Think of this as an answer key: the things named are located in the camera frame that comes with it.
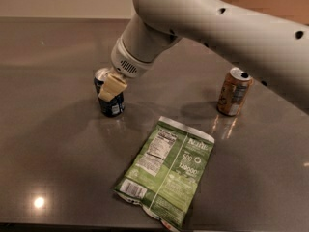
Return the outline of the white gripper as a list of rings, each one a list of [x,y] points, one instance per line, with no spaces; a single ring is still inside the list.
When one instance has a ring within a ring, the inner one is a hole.
[[[111,63],[114,69],[122,75],[115,73],[107,75],[98,93],[98,96],[106,102],[110,102],[127,88],[126,79],[123,75],[127,78],[140,77],[153,65],[152,63],[142,62],[132,56],[126,50],[122,38],[116,41],[112,49]]]

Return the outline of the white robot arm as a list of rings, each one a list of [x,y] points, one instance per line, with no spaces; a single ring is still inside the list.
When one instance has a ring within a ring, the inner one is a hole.
[[[309,26],[221,0],[132,2],[135,15],[111,53],[118,77],[143,75],[159,54],[188,38],[309,110]]]

